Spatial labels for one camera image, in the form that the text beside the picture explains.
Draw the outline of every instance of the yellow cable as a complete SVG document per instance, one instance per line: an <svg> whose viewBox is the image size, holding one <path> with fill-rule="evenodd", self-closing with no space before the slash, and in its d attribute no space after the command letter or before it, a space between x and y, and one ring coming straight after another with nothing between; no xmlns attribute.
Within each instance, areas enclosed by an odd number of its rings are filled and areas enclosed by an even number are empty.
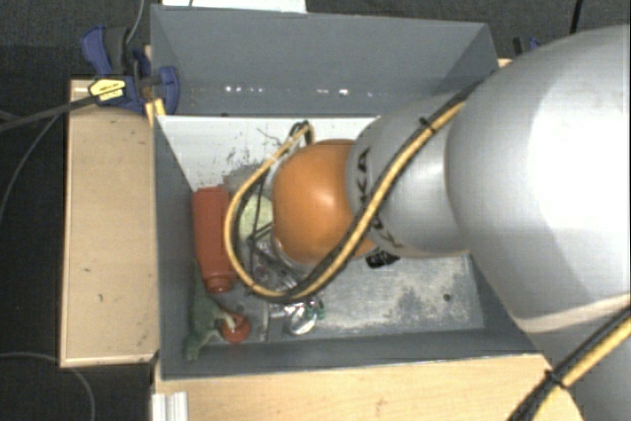
<svg viewBox="0 0 631 421"><path fill-rule="evenodd" d="M379 207L384 200L389 188L392 186L394 180L398 177L402 169L438 130L444 127L454 118L454 116L456 116L463 105L464 102L461 102L447 109L443 114L441 114L432 123L430 123L430 127L423 130L423 132L419 134L418 137L416 137L416 139L414 139L414 141L412 141L412 143L407 148L405 148L405 150L403 150L403 152L394 160L394 162L386 172L384 179L380 183L379 187L375 190L373 198L371 198L370 202L368 203L366 210L362 214L357 226L355 227L355 230L353 230L351 236L344 244L342 251L309 287L305 288L300 293L292 295L291 299L300 300L317 292L320 287L326 284L326 282L332 276L334 276L340 268L342 268L345 261L353 253L354 247L362 239L362 236L364 235L366 230L368 230L368 227L375 217L375 214L377 214L377 211L379 210ZM256 284L256 282L247 274L247 272L245 272L244 268L241 265L241 262L237 257L237 254L235 253L234 245L232 244L234 215L239 206L239 203L241 202L246 192L258 180L258 178L278 160L281 155L285 154L291 148L291 146L293 146L294 143L299 140L300 137L304 135L304 133L306 133L304 130L305 128L299 130L294 136L292 136L242 185L241 188L239 188L239 190L233 197L230 206L228 207L228 212L226 214L226 221L224 224L224 242L226 244L228 258L235 268L237 275L239 275L245 285L248 286L253 293L256 293L263 297L282 297L286 293L269 290L264 286Z"/></svg>
<svg viewBox="0 0 631 421"><path fill-rule="evenodd" d="M611 351L618 347L624 340L631 335L631 316L627 317L620 323L611 333L609 333L594 349L587 353L579 360L572 369L562 378L564 387L570 387L589 372L600 360L607 356ZM555 386L550 393L541 401L535 414L535 418L546 407L548 407L554 398L563 390L561 386Z"/></svg>
<svg viewBox="0 0 631 421"><path fill-rule="evenodd" d="M366 211L362 215L353 231L353 234L348 239L340 254L333 260L333 262L327 267L322 275L316 279L311 286L299 294L295 295L294 299L302 299L315 293L323 284L325 284L328 279L335 275L335 273L344 265L346 259L353 253L353 249L356 244L362 239L364 232L368 229L371 224L371 221L377 214L384 197L387 194L387 191L392 186L394 180L398 177L401 170L405 165L409 162L409 160L420 150L427 141L434 135L434 133L440 130L443 126L449 123L454 116L460 111L464 103L458 103L453 107L446 110L443 114L441 114L433 123L430 124L430 128L423 130L423 132L414 139L414 141L396 158L396 160L392 163L392 166L387 171L386 176L382 180L382 183L375 190L375 194L373 198L371 198L368 206L366 207Z"/></svg>
<svg viewBox="0 0 631 421"><path fill-rule="evenodd" d="M248 286L254 293L257 293L262 296L267 297L277 297L282 296L283 292L277 292L273 290L269 290L264 286L256 284L256 282L247 274L245 269L242 267L241 262L239 261L237 254L235 252L235 248L233 245L233 223L235 218L235 213L237 212L237 208L241 203L244 195L247 191L256 183L256 181L266 172L268 171L277 161L278 159L287 153L295 144L298 142L304 135L311 132L313 135L314 128L311 125L304 126L294 135L292 135L285 143L278 148L276 153L274 153L263 165L261 165L258 170L254 174L252 174L247 181L242 184L242 186L237 190L237 193L233 196L230 205L228 206L228 211L226 212L226 220L224 222L224 243L226 245L226 253L228 254L228 259L232 263L237 275L241 278L246 286Z"/></svg>

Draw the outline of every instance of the green toy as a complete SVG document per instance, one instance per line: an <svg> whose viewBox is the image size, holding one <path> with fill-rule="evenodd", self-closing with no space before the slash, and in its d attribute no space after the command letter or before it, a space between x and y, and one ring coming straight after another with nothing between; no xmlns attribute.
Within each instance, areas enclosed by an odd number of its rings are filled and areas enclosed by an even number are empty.
<svg viewBox="0 0 631 421"><path fill-rule="evenodd" d="M188 361L199 358L199 351L210 342L214 335L221 336L217 321L223 320L230 330L235 329L235 320L206 292L204 281L197 262L194 261L195 286L193 302L190 306L190 333L184 340L184 353Z"/></svg>

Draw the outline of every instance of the wooden board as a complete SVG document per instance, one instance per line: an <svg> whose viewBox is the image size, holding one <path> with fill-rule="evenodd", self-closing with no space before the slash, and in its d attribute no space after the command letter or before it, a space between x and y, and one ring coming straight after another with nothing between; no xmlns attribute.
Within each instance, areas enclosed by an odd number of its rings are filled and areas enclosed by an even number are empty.
<svg viewBox="0 0 631 421"><path fill-rule="evenodd" d="M71 84L71 99L87 94ZM70 114L59 361L146 362L158 350L153 142L146 118Z"/></svg>
<svg viewBox="0 0 631 421"><path fill-rule="evenodd" d="M190 421L504 421L538 381L540 355L395 367L162 382L186 391ZM537 421L580 421L563 392Z"/></svg>

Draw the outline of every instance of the gray box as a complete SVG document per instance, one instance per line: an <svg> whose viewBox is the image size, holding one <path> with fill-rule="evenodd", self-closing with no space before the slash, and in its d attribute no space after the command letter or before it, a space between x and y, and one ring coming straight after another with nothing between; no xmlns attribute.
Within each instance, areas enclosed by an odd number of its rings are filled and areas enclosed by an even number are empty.
<svg viewBox="0 0 631 421"><path fill-rule="evenodd" d="M374 271L363 260L353 262L322 295L328 319L303 337L257 340L263 303L243 298L254 329L248 341L213 343L195 362L182 352L192 298L191 194L217 182L204 180L203 164L213 162L200 160L212 158L212 142L220 151L220 141L204 141L242 116L248 118L243 124L310 117L343 129L459 90L497 68L486 26L154 6L152 51L156 68L174 65L182 85L177 116L161 118L155 128L164 379L533 352L467 255L401 259ZM249 141L238 137L224 135L222 142L234 142L236 153L248 155L252 142L259 144L251 135L245 136ZM220 158L217 174L234 167ZM242 163L260 161L257 155ZM238 288L222 304L233 305L242 293ZM350 316L361 311L365 323L351 324Z"/></svg>

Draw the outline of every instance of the dark floor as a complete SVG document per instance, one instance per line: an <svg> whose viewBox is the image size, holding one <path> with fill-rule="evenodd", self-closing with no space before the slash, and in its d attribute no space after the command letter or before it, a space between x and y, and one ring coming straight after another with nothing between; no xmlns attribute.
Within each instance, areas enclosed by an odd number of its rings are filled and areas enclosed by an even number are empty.
<svg viewBox="0 0 631 421"><path fill-rule="evenodd" d="M138 0L0 0L0 111L29 114L67 100L73 74L89 73L78 44L89 27L130 25ZM487 23L498 55L512 38L549 42L569 29L574 0L307 0L309 11ZM630 0L586 0L580 29L629 23ZM145 16L136 44L149 41ZM41 125L0 134L0 195ZM57 354L64 189L64 123L34 151L0 224L0 354ZM61 378L56 383L53 379ZM146 419L149 368L86 371L97 419ZM0 361L0 419L89 419L88 398L68 373L35 359Z"/></svg>

